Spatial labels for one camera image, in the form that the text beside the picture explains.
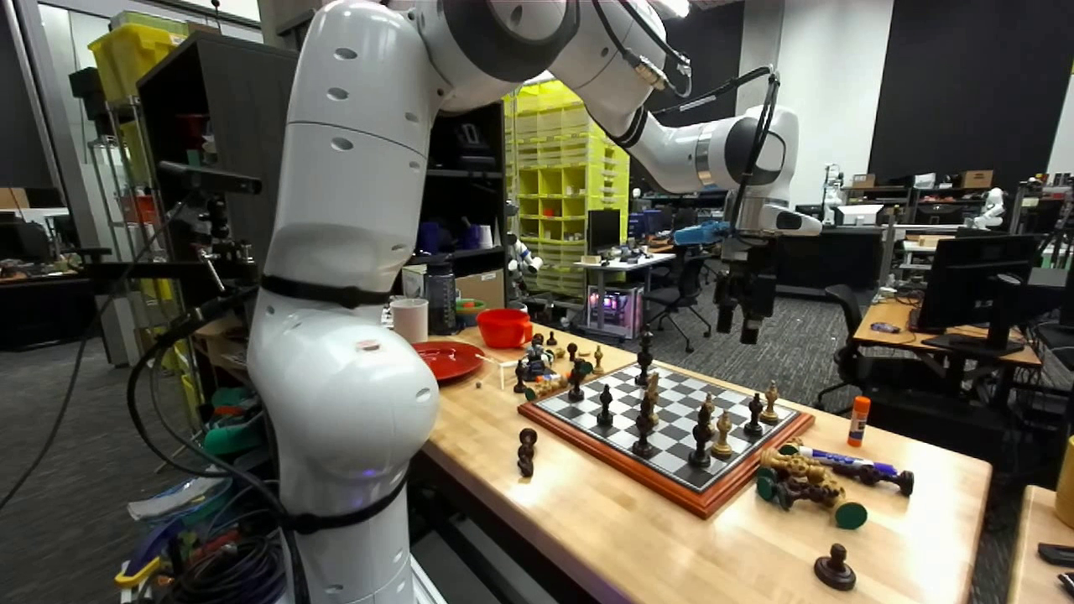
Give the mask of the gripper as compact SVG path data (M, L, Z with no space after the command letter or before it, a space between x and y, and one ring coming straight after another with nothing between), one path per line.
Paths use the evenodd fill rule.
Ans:
M722 242L715 331L729 334L742 311L740 343L755 345L761 325L774 313L777 238L728 238Z

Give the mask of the heap of chess pieces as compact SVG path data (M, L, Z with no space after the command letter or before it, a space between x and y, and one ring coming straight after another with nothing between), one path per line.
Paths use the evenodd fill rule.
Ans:
M545 339L547 339L545 334L534 333L529 342L536 346L540 346L540 350L545 353L545 361L536 361L529 366L529 375L527 375L524 391L522 390L521 366L516 371L519 380L513 391L518 396L525 396L527 400L560 393L560 391L565 391L568 388L568 374L558 372L554 366L556 361L566 359L566 348L560 347L560 345L556 347L547 346Z
M798 446L806 445L793 440L778 450L766 448L759 452L757 494L784 510L790 510L799 501L812 502L829 510L833 523L841 530L857 530L868 521L869 512L862 503L847 495L847 489L837 478L850 478L866 486L890 484L901 497L912 497L915 490L916 478L912 471L898 469L899 475L890 477L871 468L825 466L798 455Z

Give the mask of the office chair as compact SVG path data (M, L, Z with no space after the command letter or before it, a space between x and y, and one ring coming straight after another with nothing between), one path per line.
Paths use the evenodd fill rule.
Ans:
M824 292L829 301L834 302L842 310L847 337L833 355L839 383L821 390L816 397L814 409L824 409L824 402L822 402L824 397L834 393L840 388L855 387L866 393L869 390L868 382L872 368L871 361L868 357L863 357L854 339L863 320L862 306L858 303L855 291L848 285L832 285L825 287Z
M686 330L674 320L674 314L678 314L680 310L687 310L703 323L702 339L712 336L712 325L696 310L702 291L701 271L707 259L708 255L701 251L698 246L674 246L674 262L672 264L678 268L678 271L669 273L674 283L650 289L645 294L642 294L647 306L659 307L649 317L649 326L653 326L656 331L664 331L665 323L674 326L674 331L684 341L685 353L694 353L695 347Z

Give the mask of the lit computer case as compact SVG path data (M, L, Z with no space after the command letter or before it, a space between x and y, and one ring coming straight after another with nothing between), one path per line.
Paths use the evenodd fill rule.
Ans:
M644 323L644 287L606 288L587 286L587 330L622 340L636 337Z

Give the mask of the white desk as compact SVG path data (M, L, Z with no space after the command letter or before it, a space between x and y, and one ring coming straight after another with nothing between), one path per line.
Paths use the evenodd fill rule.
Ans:
M616 258L613 260L599 261L599 263L584 263L583 261L578 261L578 263L574 263L572 267L579 268L579 270L583 272L583 275L586 276L587 286L594 285L598 287L601 294L605 294L606 288L629 288L637 286L644 287L645 293L649 290L649 287L651 287L652 268L671 263L672 260L674 260L674 253L651 253L651 255L645 255L644 253L644 255L629 259ZM607 279L618 273L624 273L626 275L629 275L630 273L640 273L642 275L642 279L644 281L641 285L626 284L610 286L607 283ZM583 291L584 299L581 307L581 318L579 319L579 329L583 333L591 334L591 336L605 336L605 334L587 330L584 325L584 321L586 321L586 314L584 314L584 310L586 310L587 286L586 290Z

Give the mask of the wooden desk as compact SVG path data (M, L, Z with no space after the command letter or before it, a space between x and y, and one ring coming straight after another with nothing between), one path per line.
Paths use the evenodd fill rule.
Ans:
M943 383L942 392L950 396L962 393L966 385L973 385L986 376L995 375L1002 391L1013 385L1018 370L1037 371L1044 366L1037 353L1029 344L1019 351L988 358L979 353L950 351L927 344L931 334L910 331L910 315L914 307L897 299L882 299L863 311L863 320L852 334L852 341L861 347L883 347L908 351Z

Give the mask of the orange glue stick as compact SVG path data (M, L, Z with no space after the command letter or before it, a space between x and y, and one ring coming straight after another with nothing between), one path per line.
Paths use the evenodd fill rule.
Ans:
M871 398L866 396L857 396L854 398L854 401L852 401L850 429L847 433L847 443L850 446L863 446L863 431L866 431L868 425L871 406Z

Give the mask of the monitor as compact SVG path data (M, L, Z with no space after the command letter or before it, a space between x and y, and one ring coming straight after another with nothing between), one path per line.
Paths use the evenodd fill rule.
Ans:
M920 306L910 312L910 332L924 344L978 358L1024 349L1010 337L1024 321L1037 240L1033 236L947 238L937 243Z
M619 208L587 211L587 255L603 255L622 245L622 213Z

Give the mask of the purple and white marker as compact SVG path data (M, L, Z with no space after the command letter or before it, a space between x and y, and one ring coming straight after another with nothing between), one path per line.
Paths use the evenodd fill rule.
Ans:
M863 458L858 458L858 456L845 456L824 450L814 450L814 448L810 448L808 446L798 446L797 454L806 456L806 458L812 459L813 461L821 462L821 464L825 464L825 466L845 466L856 469L871 468L877 471L882 476L890 477L895 477L900 474L900 471L890 464L866 460Z

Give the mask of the stack of yellow bins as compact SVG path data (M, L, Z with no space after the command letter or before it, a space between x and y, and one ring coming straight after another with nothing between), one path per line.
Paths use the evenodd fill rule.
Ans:
M619 208L628 238L629 157L560 81L520 87L503 99L513 229L542 259L529 291L583 299L587 279L574 263L587 255L587 211Z

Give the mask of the red bowl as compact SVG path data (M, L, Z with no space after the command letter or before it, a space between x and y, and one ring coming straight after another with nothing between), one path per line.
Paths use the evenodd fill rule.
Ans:
M524 310L483 310L477 315L480 336L488 348L514 349L526 347L533 339L534 328L529 314Z

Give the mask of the clear plastic box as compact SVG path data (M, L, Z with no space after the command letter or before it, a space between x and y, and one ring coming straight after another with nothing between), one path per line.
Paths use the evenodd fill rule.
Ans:
M503 360L491 356L490 353L481 353L479 358L483 362L491 364L495 368L495 373L498 375L499 387L502 390L506 390L508 383L512 383L513 387L517 386L519 380L516 371L521 366L521 382L523 383L522 390L524 391L526 386L527 375L529 375L529 366L536 361L545 361L545 353L540 350L540 346L536 346L533 343L525 345L520 349L518 358L513 361Z

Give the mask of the cardboard box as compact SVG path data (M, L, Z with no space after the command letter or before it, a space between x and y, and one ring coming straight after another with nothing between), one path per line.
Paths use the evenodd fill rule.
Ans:
M473 273L456 278L456 289L462 299L476 299L488 310L505 307L505 273L503 269Z

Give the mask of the white robot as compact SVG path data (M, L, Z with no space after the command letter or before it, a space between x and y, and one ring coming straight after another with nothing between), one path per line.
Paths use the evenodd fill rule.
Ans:
M978 230L997 228L1004 222L1004 191L1000 187L993 187L983 198L983 208L981 214L972 219L972 226Z

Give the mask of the red plate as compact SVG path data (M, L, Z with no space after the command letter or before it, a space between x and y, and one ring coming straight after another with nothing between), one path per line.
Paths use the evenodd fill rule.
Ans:
M464 341L419 341L413 350L425 361L438 383L456 382L483 366L480 348Z

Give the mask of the dark water bottle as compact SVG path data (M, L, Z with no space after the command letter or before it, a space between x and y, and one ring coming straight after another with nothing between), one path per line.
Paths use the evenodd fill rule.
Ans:
M427 301L429 333L438 336L456 333L458 290L452 256L445 255L427 263L423 287Z

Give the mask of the white mug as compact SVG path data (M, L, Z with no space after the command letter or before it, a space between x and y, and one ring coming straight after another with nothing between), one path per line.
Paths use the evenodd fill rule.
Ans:
M398 297L388 303L392 328L410 344L423 343L429 336L429 302L425 298Z

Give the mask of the wooden table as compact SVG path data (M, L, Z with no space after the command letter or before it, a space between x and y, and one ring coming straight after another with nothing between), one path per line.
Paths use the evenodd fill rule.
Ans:
M1040 543L1074 546L1074 528L1056 516L1055 497L1039 486L1024 490L1006 604L1074 604L1058 578L1068 569L1048 565L1037 553Z

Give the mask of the black shelf cabinet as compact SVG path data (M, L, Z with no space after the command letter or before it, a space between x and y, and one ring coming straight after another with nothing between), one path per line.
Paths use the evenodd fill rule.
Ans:
M252 244L258 268L271 246L296 64L295 51L195 32L137 81L154 162L185 162L212 133L220 169L261 179L260 195L227 196L232 236ZM420 222L440 226L458 278L502 268L507 291L503 104L438 116L432 142Z

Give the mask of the yellow bin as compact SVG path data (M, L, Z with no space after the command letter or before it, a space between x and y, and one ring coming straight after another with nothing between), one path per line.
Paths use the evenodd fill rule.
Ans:
M189 35L188 24L147 13L124 11L110 20L107 34L89 42L108 103L137 96L137 81Z

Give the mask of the chess board with wooden frame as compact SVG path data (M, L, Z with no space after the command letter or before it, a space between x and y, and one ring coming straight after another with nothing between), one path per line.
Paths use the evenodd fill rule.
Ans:
M552 393L527 400L520 405L519 413L701 518L711 517L748 485L759 468L761 450L777 450L790 438L803 435L816 420L813 413L789 408L777 401L779 423L761 425L760 437L748 437L742 425L749 421L748 405L755 393L706 382L672 366L653 366L653 370L661 375L661 383L657 422L649 437L655 452L649 459L632 452L638 437L634 420L642 400L642 389L634 383L639 373L636 363L583 382L581 390L586 397L580 402L569 402L566 393ZM596 422L601 409L598 397L605 383L609 383L614 397L610 406L613 425L607 428ZM688 456L695 448L693 428L706 393L712 394L715 406L713 425L723 409L729 409L732 429L728 442L735 452L726 461L711 456L709 468L695 469L690 466Z

